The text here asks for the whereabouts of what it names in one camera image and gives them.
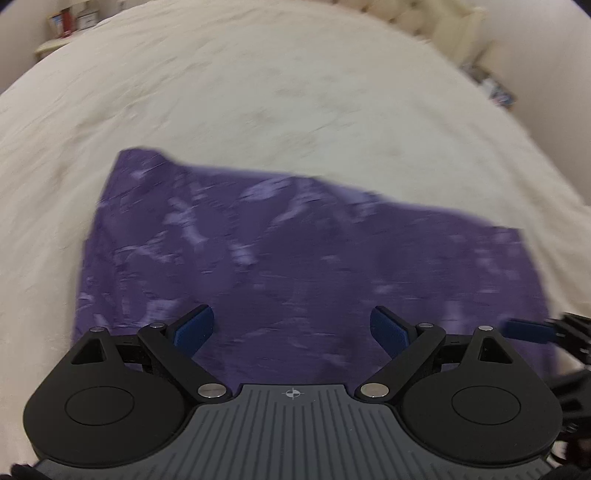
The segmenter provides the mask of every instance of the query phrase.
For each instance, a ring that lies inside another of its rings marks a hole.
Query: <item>gray gripper base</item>
[[[535,480],[550,471],[542,459],[502,469],[441,459],[387,406],[358,402],[342,385],[246,385],[230,402],[199,407],[148,458],[106,469],[44,460],[37,469],[55,480]]]

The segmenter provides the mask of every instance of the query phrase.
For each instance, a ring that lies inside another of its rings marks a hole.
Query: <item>picture frame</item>
[[[64,22],[61,12],[47,17],[47,23],[53,38],[60,38],[64,33]]]

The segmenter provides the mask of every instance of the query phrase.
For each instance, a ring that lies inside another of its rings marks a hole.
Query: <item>purple cloth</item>
[[[448,333],[547,317],[515,230],[316,179],[121,152],[85,246],[74,339],[200,303],[216,331],[194,359],[233,390],[358,385],[389,360],[369,332],[379,304]],[[518,349],[552,369],[551,348]]]

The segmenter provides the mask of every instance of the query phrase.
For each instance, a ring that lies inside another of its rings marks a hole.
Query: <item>metal pivot screw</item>
[[[204,398],[219,398],[225,395],[226,392],[226,387],[219,383],[206,383],[197,390],[197,393]]]
[[[361,393],[369,398],[381,398],[388,395],[390,389],[381,383],[366,383],[361,387]]]

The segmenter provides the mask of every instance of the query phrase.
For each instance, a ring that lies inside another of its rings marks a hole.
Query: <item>white bedsheet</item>
[[[301,0],[156,0],[0,96],[0,471],[69,345],[82,241],[117,152],[323,176],[522,228],[553,312],[591,316],[591,214],[431,47]]]

